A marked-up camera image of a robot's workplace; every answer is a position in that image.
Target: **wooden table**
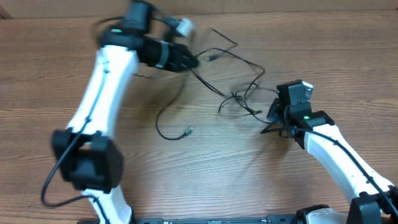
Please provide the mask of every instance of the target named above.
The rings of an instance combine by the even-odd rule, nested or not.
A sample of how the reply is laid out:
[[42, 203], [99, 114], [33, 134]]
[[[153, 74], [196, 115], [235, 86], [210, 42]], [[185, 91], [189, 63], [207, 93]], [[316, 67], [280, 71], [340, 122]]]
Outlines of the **wooden table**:
[[[349, 143], [381, 175], [398, 183], [398, 12], [291, 12], [190, 16], [237, 41], [233, 52], [267, 68], [262, 85], [304, 79], [315, 85], [314, 110], [325, 110]], [[39, 193], [54, 165], [49, 140], [73, 116], [90, 77], [98, 18], [0, 21], [0, 223], [75, 223], [93, 218], [87, 201], [41, 206]], [[227, 47], [211, 34], [207, 46]], [[203, 62], [201, 74], [221, 90], [254, 78], [225, 57]], [[153, 70], [143, 68], [142, 75]], [[348, 204], [325, 169], [293, 140], [259, 135], [264, 125], [190, 77], [181, 99], [160, 119], [162, 131], [191, 136], [165, 141], [154, 128], [159, 108], [181, 74], [136, 77], [116, 128], [124, 154], [124, 196], [138, 217], [258, 217], [325, 203]], [[275, 95], [249, 102], [267, 111]], [[47, 198], [78, 195], [57, 174]]]

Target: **wall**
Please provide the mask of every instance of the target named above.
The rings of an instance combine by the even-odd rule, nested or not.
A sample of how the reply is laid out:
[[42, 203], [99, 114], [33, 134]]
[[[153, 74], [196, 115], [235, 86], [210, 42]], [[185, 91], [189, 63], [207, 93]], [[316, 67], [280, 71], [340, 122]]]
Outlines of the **wall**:
[[[398, 0], [148, 0], [172, 14], [395, 9]], [[115, 16], [128, 0], [0, 0], [13, 18]]]

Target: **wooden tabletop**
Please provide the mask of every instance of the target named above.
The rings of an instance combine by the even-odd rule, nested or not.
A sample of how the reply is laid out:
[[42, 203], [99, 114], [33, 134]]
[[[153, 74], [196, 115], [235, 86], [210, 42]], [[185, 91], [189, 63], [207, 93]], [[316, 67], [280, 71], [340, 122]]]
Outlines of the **wooden tabletop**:
[[[398, 11], [290, 12], [190, 16], [198, 30], [214, 27], [239, 43], [234, 53], [267, 68], [262, 85], [303, 79], [315, 85], [314, 110], [326, 111], [353, 148], [398, 184]], [[98, 18], [0, 20], [0, 223], [75, 223], [93, 218], [87, 201], [58, 209], [40, 204], [54, 165], [54, 129], [73, 116], [91, 75]], [[211, 34], [209, 46], [228, 43]], [[142, 66], [141, 75], [155, 72]], [[251, 81], [243, 62], [223, 57], [200, 72], [220, 90]], [[348, 203], [326, 170], [293, 140], [259, 132], [236, 105], [217, 114], [222, 98], [190, 76], [160, 128], [156, 113], [177, 91], [181, 74], [136, 77], [120, 110], [116, 142], [124, 154], [122, 187], [138, 217], [258, 217], [324, 203]], [[257, 91], [249, 103], [269, 109], [275, 95]], [[78, 195], [59, 174], [47, 198]]]

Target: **beige wall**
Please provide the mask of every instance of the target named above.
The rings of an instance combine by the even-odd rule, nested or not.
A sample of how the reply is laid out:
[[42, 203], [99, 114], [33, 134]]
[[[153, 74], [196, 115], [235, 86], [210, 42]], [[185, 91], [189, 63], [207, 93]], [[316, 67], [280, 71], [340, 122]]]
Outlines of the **beige wall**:
[[[395, 9], [398, 0], [148, 0], [172, 14]], [[114, 16], [128, 0], [0, 0], [13, 18]]]

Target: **white plastic part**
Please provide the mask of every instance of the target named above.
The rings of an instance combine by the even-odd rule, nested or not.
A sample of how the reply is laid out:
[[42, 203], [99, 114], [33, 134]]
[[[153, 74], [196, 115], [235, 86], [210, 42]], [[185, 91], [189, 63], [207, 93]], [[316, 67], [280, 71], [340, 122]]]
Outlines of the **white plastic part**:
[[[83, 195], [93, 195], [98, 198], [102, 207], [104, 208], [105, 214], [109, 219], [111, 224], [129, 224], [132, 210], [131, 207], [126, 203], [122, 189], [120, 185], [116, 188], [112, 189], [109, 194], [104, 194], [104, 192], [100, 190], [91, 190], [86, 189], [82, 191]], [[96, 202], [93, 202], [94, 199], [89, 198], [90, 203], [94, 207], [97, 216], [100, 219], [99, 224], [105, 224], [105, 219], [101, 214], [101, 210]]]
[[[108, 73], [104, 74], [104, 66], [108, 69]], [[128, 51], [125, 47], [115, 45], [107, 45], [98, 51], [90, 83], [75, 116], [68, 124], [68, 128], [72, 127], [74, 133], [81, 129], [97, 96], [101, 82], [105, 78], [101, 95], [91, 115], [91, 122], [87, 124], [83, 134], [94, 134], [101, 131], [102, 136], [113, 139], [114, 126], [124, 93], [138, 68], [139, 60], [136, 51]]]
[[[383, 191], [388, 191], [392, 183], [379, 175], [372, 169], [354, 149], [345, 141], [337, 126], [324, 124], [314, 127], [316, 132], [327, 135], [334, 140], [339, 141], [355, 159], [361, 164], [364, 170], [373, 177], [374, 181]], [[351, 199], [359, 197], [359, 193], [377, 194], [378, 191], [370, 184], [362, 172], [357, 168], [354, 162], [347, 154], [331, 141], [312, 133], [305, 133], [305, 149], [313, 155], [325, 167], [337, 185], [343, 191], [347, 201], [351, 204]]]
[[195, 26], [193, 22], [187, 18], [182, 18], [180, 24], [177, 26], [176, 31], [183, 37], [188, 37]]
[[310, 212], [305, 219], [307, 224], [345, 224], [347, 214], [336, 212], [331, 208], [322, 208]]

